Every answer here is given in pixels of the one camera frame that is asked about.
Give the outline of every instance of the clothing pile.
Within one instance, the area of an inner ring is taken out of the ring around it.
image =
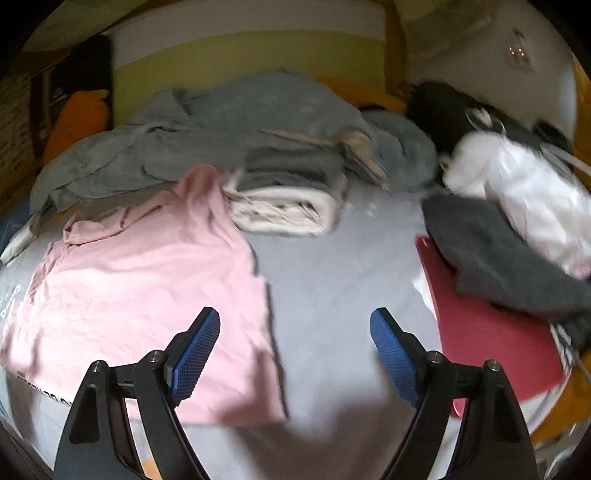
[[[453,192],[427,198],[423,212],[457,291],[560,323],[587,347],[591,195],[566,139],[442,83],[419,86],[407,116],[433,139]]]
[[[303,76],[265,72],[161,92],[130,123],[78,141],[39,175],[32,218],[72,209],[71,218],[8,312],[0,362],[69,404],[91,362],[135,362],[209,306],[220,314],[219,340],[179,419],[284,420],[267,285],[236,227],[325,235],[338,226],[349,180],[398,192],[438,172],[433,142],[411,121],[361,112]],[[177,180],[173,191],[99,216],[81,202]],[[32,230],[15,237],[21,246]]]
[[[317,162],[319,179],[308,170]],[[241,228],[292,235],[335,227],[345,169],[388,190],[417,189],[439,172],[435,146],[408,119],[362,113],[327,86],[279,70],[157,94],[130,123],[78,142],[44,168],[31,213],[176,181],[196,164],[236,172],[226,191]]]

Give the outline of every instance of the metal screw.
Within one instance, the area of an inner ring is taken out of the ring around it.
[[[152,350],[148,354],[148,360],[154,364],[154,363],[156,363],[158,360],[160,360],[162,358],[162,354],[163,353],[164,352],[162,350]]]
[[[487,360],[486,366],[490,368],[493,372],[499,372],[501,370],[501,364],[496,360]]]
[[[443,355],[440,352],[437,352],[436,350],[431,350],[430,352],[427,352],[425,358],[427,359],[427,362],[431,362],[432,364],[440,364],[441,362],[443,362]]]

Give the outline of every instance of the folded towel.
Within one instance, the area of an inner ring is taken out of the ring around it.
[[[342,168],[336,150],[258,150],[224,185],[232,220],[253,233],[330,233],[347,186]]]

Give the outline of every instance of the orange cushion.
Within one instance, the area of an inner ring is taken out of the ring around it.
[[[591,80],[576,59],[574,73],[577,81],[577,131],[574,134],[574,154],[591,165]],[[591,177],[580,170],[576,172],[591,191]]]
[[[354,83],[344,82],[331,77],[318,77],[317,82],[323,83],[334,93],[340,96],[345,102],[354,107],[360,108],[366,105],[383,106],[386,110],[394,113],[404,114],[406,104],[385,92],[362,87]]]
[[[64,105],[43,152],[43,166],[83,138],[103,132],[109,107],[93,92],[76,92]]]

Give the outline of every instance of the bed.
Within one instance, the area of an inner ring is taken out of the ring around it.
[[[312,18],[312,2],[302,3],[306,4],[307,18]],[[129,28],[112,34],[117,67],[116,121],[126,120],[147,96],[172,83],[206,87],[238,73],[273,66],[277,55],[304,37],[306,42],[319,45],[320,57],[338,52],[338,45],[345,45],[343,51],[348,48],[349,55],[325,59],[324,63],[306,63],[296,55],[285,60],[287,66],[310,75],[331,74],[382,89],[387,35],[383,26],[377,32],[374,26],[383,21],[383,14],[376,5],[348,3],[354,12],[333,18],[332,27],[322,35],[314,31],[319,30],[317,26],[302,27],[300,20],[284,19],[286,25],[274,28],[264,39],[267,43],[279,39],[281,47],[266,57],[255,55],[244,61],[235,45],[259,45],[260,35],[253,35],[264,30],[265,25],[258,20],[243,19],[243,24],[253,24],[240,30],[240,38],[234,38],[239,35],[235,27],[220,31],[211,27],[213,30],[204,37],[191,39],[191,54],[187,53],[189,40],[183,37],[182,29],[178,38],[165,45],[168,50],[157,51],[153,39],[145,44],[138,42],[146,28],[157,26],[153,14],[143,22],[130,22]],[[335,13],[330,2],[327,4],[322,7],[324,17],[318,18],[326,19]],[[225,11],[212,2],[193,7],[215,9],[216,15]],[[186,14],[182,8],[171,12],[167,15],[176,15],[173,18]],[[361,27],[343,23],[342,18],[355,14],[366,19]],[[153,75],[135,88],[138,79],[150,72],[164,72],[167,61],[194,61],[206,48],[213,52],[212,56],[195,69],[178,69],[169,76]],[[224,48],[232,53],[230,62],[234,64],[212,73],[214,53]],[[369,53],[359,58],[357,53],[362,49]],[[95,218],[117,206],[141,203],[170,187],[161,184],[88,201],[83,208],[90,218]],[[333,234],[304,239],[245,234],[269,287],[270,322],[289,421],[259,427],[186,427],[194,450],[212,478],[379,478],[406,434],[414,409],[398,396],[381,364],[369,334],[371,311],[388,308],[402,329],[415,334],[426,349],[441,350],[437,322],[426,301],[428,292],[421,288],[422,269],[415,250],[415,237],[425,234],[420,206],[425,194],[388,194],[352,177],[343,217]],[[46,217],[35,242],[0,270],[0,327],[4,326],[11,304],[23,297],[48,242],[61,237],[69,214]],[[68,406],[4,371],[0,379],[0,413],[53,467]],[[563,385],[522,405],[531,432],[553,408],[566,381],[567,375]],[[444,476],[459,426],[460,420],[451,417],[430,479]],[[133,423],[132,429],[140,458],[149,460],[151,454],[141,425]]]
[[[89,202],[89,216],[140,203],[163,186]],[[385,306],[427,349],[440,349],[437,323],[413,281],[421,274],[414,247],[424,234],[423,193],[391,196],[352,180],[342,222],[332,235],[295,239],[246,235],[269,285],[272,330],[290,420],[260,427],[188,427],[212,478],[255,480],[378,478],[407,431],[414,409],[399,398],[369,335],[369,314]],[[0,309],[24,294],[47,242],[61,237],[67,215],[49,220],[39,238],[0,271]],[[318,272],[310,276],[309,272]],[[68,407],[22,380],[2,374],[3,413],[53,466]],[[523,405],[534,430],[561,388]],[[459,419],[450,423],[431,478],[445,473]],[[150,451],[133,424],[142,459]]]

